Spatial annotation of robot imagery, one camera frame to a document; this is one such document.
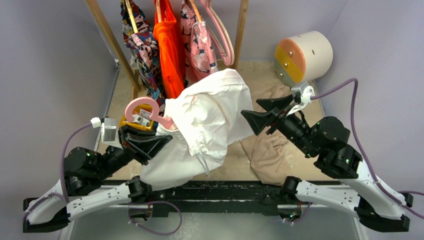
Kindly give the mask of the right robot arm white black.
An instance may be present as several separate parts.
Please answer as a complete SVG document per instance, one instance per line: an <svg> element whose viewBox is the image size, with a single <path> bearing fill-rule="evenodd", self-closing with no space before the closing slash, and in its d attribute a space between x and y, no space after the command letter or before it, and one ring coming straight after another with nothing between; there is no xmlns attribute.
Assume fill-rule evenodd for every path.
<svg viewBox="0 0 424 240"><path fill-rule="evenodd" d="M309 126L303 112L292 112L292 96L262 98L257 103L261 112L241 111L254 134L282 133L306 158L315 158L314 166L323 174L350 187L350 191L332 189L288 176L280 191L284 202L317 203L343 211L381 233L409 230L405 208L412 205L413 196L392 190L372 177L365 159L349 145L351 132L340 120L328 116Z"/></svg>

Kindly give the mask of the white shorts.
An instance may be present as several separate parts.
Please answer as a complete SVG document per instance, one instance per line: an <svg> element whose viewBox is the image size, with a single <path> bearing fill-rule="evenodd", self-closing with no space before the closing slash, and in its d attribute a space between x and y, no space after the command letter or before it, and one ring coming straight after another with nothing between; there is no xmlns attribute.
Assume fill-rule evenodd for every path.
<svg viewBox="0 0 424 240"><path fill-rule="evenodd" d="M252 108L249 87L230 68L194 83L177 98L167 99L164 115L173 125L159 125L156 135L172 139L141 168L141 181L154 191L166 190L221 167L229 145L253 135L241 114Z"/></svg>

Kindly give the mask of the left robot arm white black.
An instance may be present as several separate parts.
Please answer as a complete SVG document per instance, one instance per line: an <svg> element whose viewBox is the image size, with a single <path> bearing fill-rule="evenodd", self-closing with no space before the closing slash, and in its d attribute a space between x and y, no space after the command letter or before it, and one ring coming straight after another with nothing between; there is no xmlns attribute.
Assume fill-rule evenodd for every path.
<svg viewBox="0 0 424 240"><path fill-rule="evenodd" d="M108 190L94 191L133 160L148 165L172 139L171 135L125 125L117 130L104 154L75 147L63 159L62 178L41 197L23 201L23 233L55 232L110 206L146 203L153 190L138 175Z"/></svg>

